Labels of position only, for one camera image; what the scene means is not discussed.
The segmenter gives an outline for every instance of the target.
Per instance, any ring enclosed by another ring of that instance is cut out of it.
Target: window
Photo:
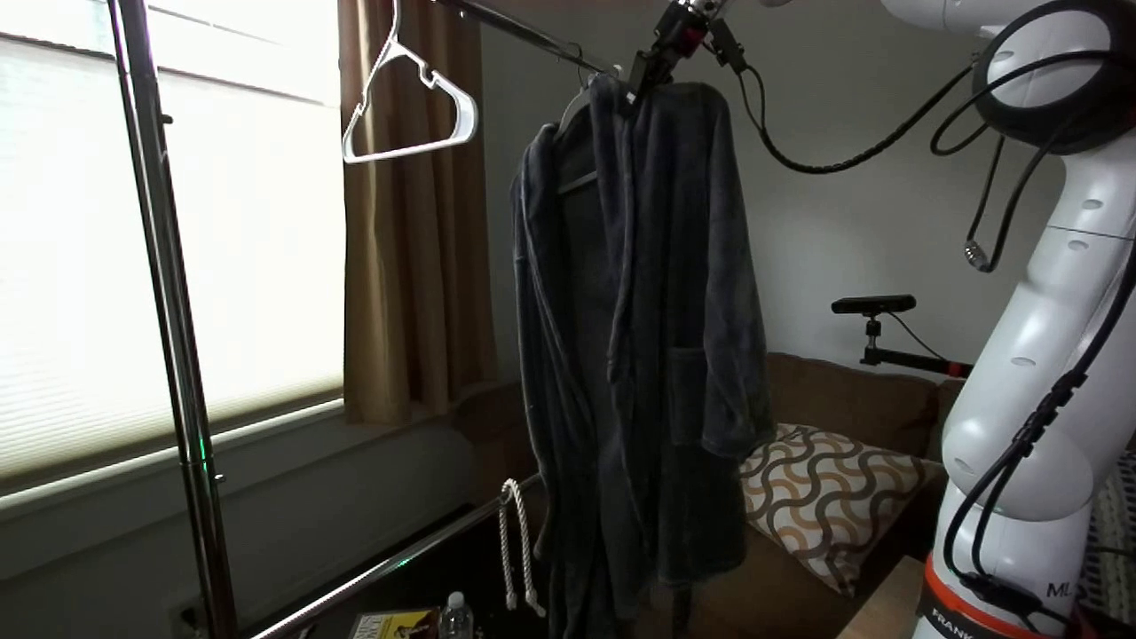
[[[336,7],[156,0],[209,424],[342,390]],[[0,0],[0,493],[173,443],[107,0]]]

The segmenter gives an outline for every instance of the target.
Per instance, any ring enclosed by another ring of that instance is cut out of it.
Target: wall
[[[242,629],[356,577],[471,502],[470,442],[450,426],[375,438],[312,417],[218,449]],[[173,462],[0,511],[0,637],[159,639],[198,600]]]
[[[651,42],[664,0],[496,0],[496,7],[630,64]],[[969,35],[909,30],[878,0],[797,0],[777,12],[730,3],[729,20],[768,80],[774,138],[785,154],[814,165],[846,161],[883,138],[979,50],[979,39]],[[496,342],[504,364],[514,367],[508,185],[527,141],[561,113],[578,76],[527,42],[482,32]],[[920,308],[906,319],[924,342],[951,359],[978,359],[1063,185],[1055,165],[1043,165],[1030,185],[1000,269],[982,276],[967,268],[962,238],[982,188],[991,138],[951,161],[927,154],[935,125],[967,94],[956,94],[947,107],[935,109],[939,119],[875,165],[833,177],[801,177],[777,166],[761,145],[735,80],[709,52],[685,61],[678,80],[709,82],[730,104],[769,349],[858,364],[863,319],[833,315],[826,306],[846,295],[916,295]],[[1011,145],[979,238],[995,238],[1022,156],[1025,149]],[[881,345],[916,349],[889,319]]]

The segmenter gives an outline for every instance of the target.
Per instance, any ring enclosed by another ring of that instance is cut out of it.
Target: hanging clothes
[[[735,470],[769,438],[729,104],[657,85],[630,109],[596,80],[527,149],[514,219],[551,637],[623,637],[655,586],[747,558]]]

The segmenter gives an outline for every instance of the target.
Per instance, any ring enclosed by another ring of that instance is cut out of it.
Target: cable
[[[962,141],[942,149],[942,138],[947,136],[947,128],[951,128],[969,107],[978,107],[979,101],[987,101],[987,97],[998,94],[1000,85],[1010,85],[1010,82],[1017,82],[1017,80],[1022,80],[1022,76],[1043,71],[1043,68],[1079,64],[1079,61],[1116,64],[1116,68],[1124,68],[1124,71],[1136,76],[1136,68],[1133,68],[1124,57],[1111,52],[1111,50],[1077,50],[1077,52],[1040,57],[1040,61],[1032,61],[1032,64],[1022,64],[1022,68],[1000,76],[998,82],[987,82],[979,94],[973,94],[967,104],[958,104],[958,107],[935,128],[935,136],[932,136],[932,154],[935,154],[935,156],[951,156],[951,154],[958,154]]]
[[[1094,333],[1094,342],[1087,345],[1087,353],[1077,359],[1077,367],[1049,390],[1049,398],[1032,407],[1032,417],[1022,424],[1022,431],[1011,438],[1011,443],[998,455],[998,462],[973,484],[973,489],[962,496],[958,511],[947,522],[945,534],[945,564],[956,571],[956,580],[973,590],[978,597],[982,597],[995,606],[1017,612],[1017,614],[1049,614],[1063,626],[1069,626],[1069,618],[1049,612],[1032,594],[1000,581],[995,577],[987,577],[978,560],[978,577],[962,571],[956,564],[956,539],[962,530],[962,519],[978,508],[978,502],[991,489],[991,502],[982,502],[982,515],[979,515],[979,530],[973,539],[973,558],[979,558],[979,546],[987,539],[987,519],[995,515],[995,504],[1004,489],[1004,484],[1017,476],[1019,462],[1030,458],[1032,443],[1043,438],[1043,431],[1058,420],[1058,407],[1069,404],[1071,390],[1087,381],[1087,368],[1094,367],[1094,359],[1102,356],[1102,349],[1108,345],[1116,323],[1123,319],[1128,298],[1136,287],[1136,244],[1128,248],[1128,263],[1123,269],[1120,290]]]
[[[768,154],[787,166],[787,172],[798,172],[798,174],[843,174],[843,172],[853,172],[875,156],[881,156],[883,149],[893,149],[903,136],[909,136],[973,68],[962,68],[956,80],[947,80],[909,121],[903,121],[889,138],[881,138],[878,145],[843,161],[843,165],[798,165],[791,156],[785,156],[768,128],[768,82],[761,80],[761,71],[754,64],[747,64],[747,71],[738,71],[738,88],[743,88],[743,104],[747,104],[747,119],[749,125],[756,128],[761,141],[768,145]],[[749,101],[749,88],[747,88],[747,76],[754,76],[761,97],[756,97],[756,113],[754,113],[754,101]]]
[[[1004,248],[1004,238],[1010,238],[1010,226],[1011,226],[1011,219],[1017,219],[1017,212],[1019,212],[1019,203],[1022,203],[1022,196],[1025,196],[1025,188],[1030,188],[1040,161],[1049,161],[1049,156],[1050,156],[1050,145],[1040,145],[1040,149],[1030,156],[1025,172],[1019,174],[1019,183],[1017,183],[1017,188],[1011,188],[1011,196],[1010,196],[1010,203],[1004,203],[1004,209],[1000,209],[1000,226],[998,226],[998,238],[995,238],[995,257],[987,257],[987,248],[982,248],[979,243],[973,243],[973,230],[978,230],[979,217],[973,219],[969,235],[967,235],[967,263],[969,263],[969,268],[978,268],[978,269],[982,269],[982,275],[995,275],[995,269],[998,269],[1000,248]]]
[[[894,314],[889,314],[924,353],[932,353],[935,359],[942,364],[951,364],[945,359],[942,353],[935,353],[906,319],[900,319]]]
[[[962,154],[962,149],[969,149],[982,132],[991,132],[991,125],[982,121],[982,125],[978,125],[967,138],[958,138],[956,145],[942,145],[942,136],[945,136],[945,125],[935,132],[935,138],[932,138],[932,154],[935,156],[956,156],[956,154]]]
[[[987,203],[991,203],[991,193],[995,193],[1000,149],[1004,149],[1004,136],[998,136],[998,141],[995,141],[995,156],[991,156],[991,166],[987,166],[987,185],[982,185],[979,207],[978,207],[978,212],[973,212],[973,219],[969,219],[969,230],[967,230],[967,248],[962,248],[962,254],[967,254],[967,263],[973,263],[978,269],[982,269],[982,263],[991,263],[991,258],[982,257],[982,248],[973,243],[973,235],[979,230],[979,223],[982,223],[982,217],[987,217]]]

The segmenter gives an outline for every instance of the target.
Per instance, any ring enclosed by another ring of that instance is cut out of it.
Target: pillow
[[[747,519],[820,581],[853,597],[878,539],[935,484],[939,462],[777,424],[743,462]]]

